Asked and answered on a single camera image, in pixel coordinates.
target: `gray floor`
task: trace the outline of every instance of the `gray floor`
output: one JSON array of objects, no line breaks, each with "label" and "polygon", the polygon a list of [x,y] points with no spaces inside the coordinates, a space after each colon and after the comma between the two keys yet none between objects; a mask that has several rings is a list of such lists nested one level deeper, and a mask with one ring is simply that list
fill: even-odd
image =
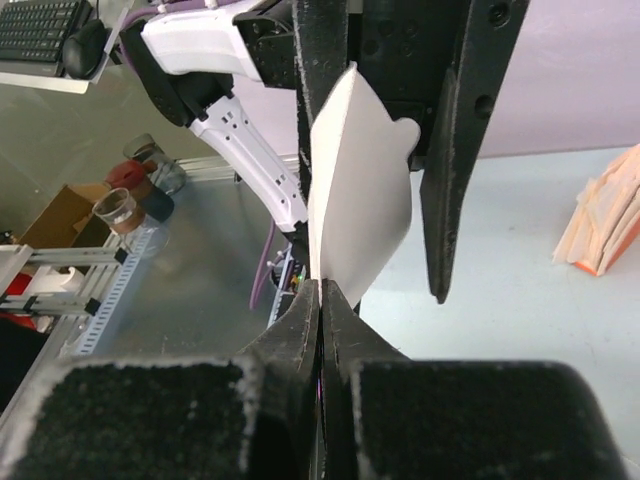
[{"label": "gray floor", "polygon": [[213,153],[167,122],[121,67],[85,95],[0,85],[0,230],[24,232],[65,183],[101,181],[145,132],[176,158]]},{"label": "gray floor", "polygon": [[416,359],[555,360],[577,369],[640,479],[640,242],[602,277],[552,265],[589,177],[622,150],[481,160],[463,208],[449,298],[429,294],[414,174],[411,229],[361,316]]}]

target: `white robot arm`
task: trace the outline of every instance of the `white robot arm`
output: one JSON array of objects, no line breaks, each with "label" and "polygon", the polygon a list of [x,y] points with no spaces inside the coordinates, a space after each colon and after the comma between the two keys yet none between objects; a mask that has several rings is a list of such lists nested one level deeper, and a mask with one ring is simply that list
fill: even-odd
[{"label": "white robot arm", "polygon": [[233,25],[233,16],[244,3],[247,8],[255,1],[156,17],[123,32],[123,45],[158,110],[220,153],[283,233],[303,237],[307,208],[298,179],[256,130],[232,92],[231,74],[260,81]]}]

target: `plastic container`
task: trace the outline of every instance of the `plastic container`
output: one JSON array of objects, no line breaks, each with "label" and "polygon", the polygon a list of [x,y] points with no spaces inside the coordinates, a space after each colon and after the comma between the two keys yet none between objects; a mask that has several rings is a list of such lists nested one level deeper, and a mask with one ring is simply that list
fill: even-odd
[{"label": "plastic container", "polygon": [[143,164],[147,172],[159,170],[158,187],[167,195],[173,195],[187,182],[187,174],[183,168],[169,158],[148,133],[127,143],[122,153]]},{"label": "plastic container", "polygon": [[134,252],[136,241],[143,233],[151,234],[145,257],[156,255],[169,241],[167,229],[147,215],[126,188],[107,193],[93,206],[93,213],[120,236],[122,245],[130,253]]},{"label": "plastic container", "polygon": [[171,197],[151,183],[142,166],[133,160],[112,168],[106,182],[111,188],[129,190],[138,205],[159,222],[164,222],[173,213],[175,205]]}]

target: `metal surface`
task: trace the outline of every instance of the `metal surface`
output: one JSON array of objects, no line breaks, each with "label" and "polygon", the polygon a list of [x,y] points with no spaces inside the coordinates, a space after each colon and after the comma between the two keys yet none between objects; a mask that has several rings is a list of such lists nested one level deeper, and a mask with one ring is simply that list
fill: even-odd
[{"label": "metal surface", "polygon": [[120,262],[126,252],[119,248],[41,248],[34,250],[29,265],[84,267]]},{"label": "metal surface", "polygon": [[95,354],[229,355],[264,331],[273,287],[248,308],[268,230],[264,207],[232,180],[188,182],[173,198],[169,244],[140,262],[140,285],[128,289]]},{"label": "metal surface", "polygon": [[75,355],[91,355],[100,341],[102,334],[111,318],[116,315],[118,309],[123,308],[121,304],[126,295],[133,293],[129,290],[135,289],[135,280],[144,274],[138,271],[140,259],[143,257],[145,250],[149,246],[152,238],[152,231],[144,232],[136,239],[135,247],[132,254],[123,263],[122,268],[116,273],[116,278],[109,289],[104,302],[100,305],[100,309],[91,318],[86,331],[82,334],[75,348]]},{"label": "metal surface", "polygon": [[95,314],[100,302],[91,297],[64,298],[47,295],[9,295],[0,303],[0,309],[10,313],[34,312],[40,315]]},{"label": "metal surface", "polygon": [[[280,159],[292,172],[298,171],[298,157],[294,154],[281,155]],[[215,180],[233,180],[235,171],[219,157],[202,157],[180,160],[180,166],[189,175],[191,182],[210,182]]]},{"label": "metal surface", "polygon": [[[90,0],[95,7],[96,0]],[[120,27],[124,22],[127,12],[133,6],[134,0],[101,0],[100,1],[100,19],[107,28],[111,28],[105,51],[110,51],[116,42]],[[95,10],[91,13],[90,18],[95,18]],[[17,73],[0,72],[0,84],[15,85],[19,87],[39,88],[43,90],[54,90],[66,93],[85,93],[89,88],[89,84],[97,83],[100,80],[109,58],[104,56],[102,64],[98,67],[96,73],[91,80],[75,80],[69,76],[59,77],[41,77],[37,75],[22,75]]]}]

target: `jar lid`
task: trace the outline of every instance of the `jar lid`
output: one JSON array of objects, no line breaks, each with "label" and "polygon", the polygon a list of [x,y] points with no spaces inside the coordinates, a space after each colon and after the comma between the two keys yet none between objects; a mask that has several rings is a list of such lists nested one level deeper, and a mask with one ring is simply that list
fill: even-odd
[{"label": "jar lid", "polygon": [[143,133],[127,143],[122,149],[122,154],[127,158],[134,158],[140,150],[154,143],[156,142],[151,135]]},{"label": "jar lid", "polygon": [[111,188],[132,190],[140,185],[145,178],[147,178],[147,172],[142,168],[142,165],[134,160],[127,160],[113,167],[105,180]]}]

